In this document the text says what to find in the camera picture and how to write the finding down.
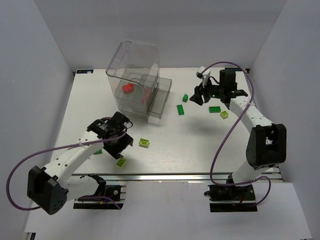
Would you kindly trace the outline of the lime long brick front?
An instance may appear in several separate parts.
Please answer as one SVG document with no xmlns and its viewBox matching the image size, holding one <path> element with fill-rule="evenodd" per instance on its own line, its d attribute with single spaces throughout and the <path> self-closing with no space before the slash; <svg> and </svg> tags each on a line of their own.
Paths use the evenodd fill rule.
<svg viewBox="0 0 320 240">
<path fill-rule="evenodd" d="M 123 166 L 125 165 L 126 161 L 127 161 L 127 160 L 126 160 L 124 157 L 121 157 L 121 158 L 119 158 L 119 159 L 117 160 L 116 165 L 121 168 L 121 167 L 123 167 Z"/>
</svg>

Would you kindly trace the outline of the lime small brick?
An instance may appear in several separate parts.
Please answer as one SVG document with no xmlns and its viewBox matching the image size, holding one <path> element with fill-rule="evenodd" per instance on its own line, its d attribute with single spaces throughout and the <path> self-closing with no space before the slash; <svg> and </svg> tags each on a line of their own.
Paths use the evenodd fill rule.
<svg viewBox="0 0 320 240">
<path fill-rule="evenodd" d="M 222 119 L 226 119 L 226 118 L 229 117 L 229 114 L 228 114 L 227 111 L 221 111 L 220 112 L 220 116 L 221 116 Z"/>
</svg>

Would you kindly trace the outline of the lime rounded brick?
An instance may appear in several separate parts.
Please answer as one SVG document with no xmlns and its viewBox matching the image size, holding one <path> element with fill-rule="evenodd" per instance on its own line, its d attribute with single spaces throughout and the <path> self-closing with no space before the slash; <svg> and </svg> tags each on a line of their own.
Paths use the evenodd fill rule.
<svg viewBox="0 0 320 240">
<path fill-rule="evenodd" d="M 150 141 L 148 139 L 144 139 L 144 138 L 141 138 L 139 140 L 139 146 L 140 147 L 143 147 L 143 148 L 148 148 L 149 147 L 149 144 L 150 144 Z"/>
</svg>

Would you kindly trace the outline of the red small brick front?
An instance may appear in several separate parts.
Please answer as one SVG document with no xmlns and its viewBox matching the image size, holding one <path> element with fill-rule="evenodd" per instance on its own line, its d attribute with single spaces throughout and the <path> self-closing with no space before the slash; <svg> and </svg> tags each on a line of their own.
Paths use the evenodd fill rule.
<svg viewBox="0 0 320 240">
<path fill-rule="evenodd" d="M 151 92 L 152 92 L 152 91 L 151 91 L 149 88 L 146 88 L 146 89 L 144 90 L 145 97 L 148 98 Z"/>
</svg>

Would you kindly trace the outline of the red rounded brick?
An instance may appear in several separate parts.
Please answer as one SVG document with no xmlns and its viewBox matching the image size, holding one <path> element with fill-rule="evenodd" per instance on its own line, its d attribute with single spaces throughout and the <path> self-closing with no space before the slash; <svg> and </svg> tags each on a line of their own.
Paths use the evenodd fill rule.
<svg viewBox="0 0 320 240">
<path fill-rule="evenodd" d="M 128 83 L 122 86 L 122 92 L 125 95 L 131 94 L 135 91 L 135 85 L 132 83 Z"/>
</svg>

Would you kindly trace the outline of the clear plastic drawer cover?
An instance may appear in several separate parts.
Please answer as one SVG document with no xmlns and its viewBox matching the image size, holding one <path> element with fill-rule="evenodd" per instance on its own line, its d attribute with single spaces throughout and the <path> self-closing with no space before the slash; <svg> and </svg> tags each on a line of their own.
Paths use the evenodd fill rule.
<svg viewBox="0 0 320 240">
<path fill-rule="evenodd" d="M 156 45 L 123 40 L 105 73 L 118 111 L 129 118 L 147 121 L 160 74 Z"/>
</svg>

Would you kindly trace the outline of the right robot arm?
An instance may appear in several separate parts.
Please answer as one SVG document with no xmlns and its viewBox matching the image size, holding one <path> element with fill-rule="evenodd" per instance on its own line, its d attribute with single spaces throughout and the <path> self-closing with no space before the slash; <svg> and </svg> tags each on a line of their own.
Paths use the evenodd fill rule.
<svg viewBox="0 0 320 240">
<path fill-rule="evenodd" d="M 252 103 L 252 96 L 238 89 L 234 70 L 220 70 L 218 84 L 212 84 L 211 73 L 205 72 L 203 66 L 196 76 L 202 82 L 195 87 L 190 101 L 201 106 L 212 98 L 220 99 L 238 117 L 236 122 L 242 122 L 249 132 L 246 160 L 230 175 L 228 185 L 249 185 L 264 171 L 286 161 L 286 127 L 267 119 Z"/>
</svg>

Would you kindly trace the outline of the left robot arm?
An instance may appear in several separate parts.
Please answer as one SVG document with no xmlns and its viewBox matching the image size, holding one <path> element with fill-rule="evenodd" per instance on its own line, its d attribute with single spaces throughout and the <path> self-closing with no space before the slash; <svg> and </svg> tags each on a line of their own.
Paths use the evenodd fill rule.
<svg viewBox="0 0 320 240">
<path fill-rule="evenodd" d="M 27 196 L 47 214 L 56 214 L 71 200 L 102 200 L 112 202 L 106 194 L 106 181 L 95 173 L 71 176 L 86 160 L 104 149 L 114 159 L 122 158 L 122 151 L 133 145 L 127 134 L 132 122 L 124 114 L 116 112 L 112 117 L 95 120 L 77 143 L 67 146 L 56 160 L 43 167 L 34 166 L 28 172 Z"/>
</svg>

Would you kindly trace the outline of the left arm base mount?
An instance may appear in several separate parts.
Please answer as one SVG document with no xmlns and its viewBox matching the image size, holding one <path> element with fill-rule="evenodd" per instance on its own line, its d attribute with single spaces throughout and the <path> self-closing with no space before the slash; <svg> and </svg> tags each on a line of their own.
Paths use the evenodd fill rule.
<svg viewBox="0 0 320 240">
<path fill-rule="evenodd" d="M 121 210 L 126 199 L 123 183 L 107 182 L 97 174 L 86 175 L 97 184 L 93 194 L 85 194 L 74 200 L 76 210 Z"/>
</svg>

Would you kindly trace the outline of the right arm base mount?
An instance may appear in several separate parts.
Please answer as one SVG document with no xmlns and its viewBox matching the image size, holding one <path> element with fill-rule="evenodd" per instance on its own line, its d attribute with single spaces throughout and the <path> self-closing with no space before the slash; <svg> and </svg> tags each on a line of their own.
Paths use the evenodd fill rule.
<svg viewBox="0 0 320 240">
<path fill-rule="evenodd" d="M 204 196 L 209 197 L 211 213 L 257 212 L 254 188 L 247 186 L 208 185 Z"/>
</svg>

